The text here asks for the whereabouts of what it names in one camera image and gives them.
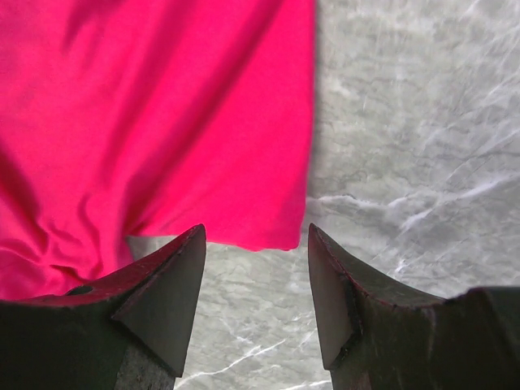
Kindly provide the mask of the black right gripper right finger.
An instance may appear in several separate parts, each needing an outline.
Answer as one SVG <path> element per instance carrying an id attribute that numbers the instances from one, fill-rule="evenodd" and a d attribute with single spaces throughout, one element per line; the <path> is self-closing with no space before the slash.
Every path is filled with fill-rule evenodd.
<path id="1" fill-rule="evenodd" d="M 436 297 L 364 263 L 315 225 L 308 266 L 333 388 L 518 388 L 518 287 Z"/>

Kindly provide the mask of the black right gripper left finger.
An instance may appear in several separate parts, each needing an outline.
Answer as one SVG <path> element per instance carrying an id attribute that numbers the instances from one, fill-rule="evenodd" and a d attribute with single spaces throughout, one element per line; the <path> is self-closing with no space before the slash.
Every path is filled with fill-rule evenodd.
<path id="1" fill-rule="evenodd" d="M 1 303 L 4 389 L 171 389 L 184 372 L 206 230 L 57 296 Z"/>

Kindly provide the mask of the red t shirt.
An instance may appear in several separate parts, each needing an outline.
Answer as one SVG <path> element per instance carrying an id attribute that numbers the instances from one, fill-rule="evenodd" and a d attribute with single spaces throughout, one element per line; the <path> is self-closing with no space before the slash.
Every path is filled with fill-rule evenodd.
<path id="1" fill-rule="evenodd" d="M 62 294 L 129 236 L 300 242 L 313 1 L 4 1 L 1 296 Z"/>

